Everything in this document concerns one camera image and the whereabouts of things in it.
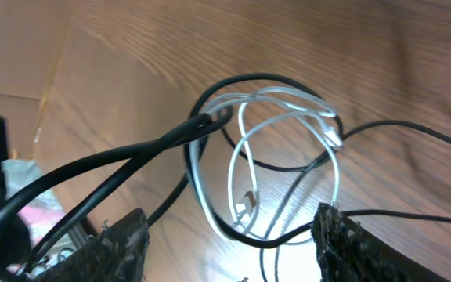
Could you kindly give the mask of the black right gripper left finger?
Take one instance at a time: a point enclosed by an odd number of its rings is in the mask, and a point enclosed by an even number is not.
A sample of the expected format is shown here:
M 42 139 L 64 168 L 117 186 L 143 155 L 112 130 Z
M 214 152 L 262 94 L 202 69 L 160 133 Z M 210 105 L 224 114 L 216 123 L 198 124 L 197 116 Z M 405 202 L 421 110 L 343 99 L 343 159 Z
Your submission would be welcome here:
M 40 282 L 141 282 L 150 235 L 140 208 L 104 229 L 66 260 L 34 278 Z

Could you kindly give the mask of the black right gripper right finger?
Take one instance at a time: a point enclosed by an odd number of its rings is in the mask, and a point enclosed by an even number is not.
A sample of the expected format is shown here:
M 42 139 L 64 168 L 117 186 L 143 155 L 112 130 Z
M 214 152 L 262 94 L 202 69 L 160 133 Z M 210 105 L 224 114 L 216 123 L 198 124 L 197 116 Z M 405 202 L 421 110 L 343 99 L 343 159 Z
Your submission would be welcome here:
M 311 231 L 323 282 L 447 282 L 331 205 L 318 206 Z

